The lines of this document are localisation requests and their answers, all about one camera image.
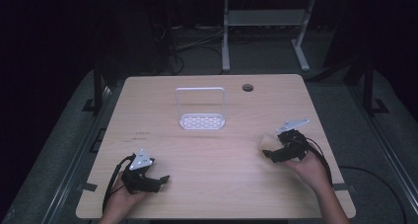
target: metal frame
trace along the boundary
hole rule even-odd
[[[222,70],[229,72],[230,53],[228,48],[229,26],[300,26],[298,36],[292,39],[299,64],[302,70],[309,71],[310,67],[302,51],[302,41],[310,22],[314,1],[310,0],[306,9],[296,10],[230,10],[229,1],[225,0],[224,7],[224,39],[222,42]]]

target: forearm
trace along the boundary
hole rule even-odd
[[[327,224],[346,224],[350,223],[342,206],[330,186],[322,187],[315,191],[319,203],[322,219]]]

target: metal rail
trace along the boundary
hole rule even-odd
[[[368,112],[366,112],[366,110],[364,109],[363,104],[362,104],[363,98],[359,90],[349,87],[349,91],[350,91],[351,96],[355,99],[356,104],[360,107],[360,112],[362,113],[364,119],[367,121],[373,133],[375,134],[376,138],[378,139],[379,144],[381,145],[381,149],[383,151],[383,155],[388,161],[388,164],[394,176],[396,177],[397,181],[402,187],[402,190],[405,193],[406,197],[408,198],[409,202],[411,203],[412,208],[415,210],[415,213],[418,214],[417,186],[413,183],[413,181],[409,177],[401,161],[399,160],[395,151],[393,150],[392,145],[384,136],[384,133],[382,132],[382,129],[379,123],[376,121],[376,119],[373,116],[370,116]]]

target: human hand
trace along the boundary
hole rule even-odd
[[[318,192],[321,188],[329,187],[325,167],[313,152],[308,151],[302,161],[288,160],[283,162],[283,164],[293,169],[314,192]]]
[[[122,181],[122,174],[120,172],[117,176],[116,182],[111,189],[112,195],[107,201],[107,206],[104,210],[104,215],[99,221],[100,224],[116,224],[119,223],[132,207],[140,200],[142,200],[147,192],[141,191],[131,194],[124,186]]]

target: dark background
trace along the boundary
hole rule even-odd
[[[121,21],[122,14],[132,13],[134,9],[142,18],[151,16],[147,21],[166,24],[165,20],[171,18],[186,27],[196,22],[222,23],[222,16],[219,16],[222,1],[174,0],[169,3],[166,15],[164,5],[147,5],[143,1],[0,0],[0,166],[3,178],[0,218],[5,215],[84,76],[104,55],[110,57],[105,59],[108,64],[120,66],[125,65],[123,62],[129,60],[136,48],[144,47],[144,43],[126,42],[131,34],[135,35],[135,29],[126,27],[129,24]],[[335,27],[335,21],[326,18],[330,11],[326,3],[326,0],[317,2],[310,28]],[[367,55],[418,119],[417,1],[348,0],[347,3],[325,66],[332,67],[354,53]],[[147,42],[145,47],[153,49],[143,55],[150,57],[150,63],[141,68],[140,73],[162,70],[164,44],[148,47],[151,41],[146,37],[140,42]],[[114,49],[110,56],[108,47]]]

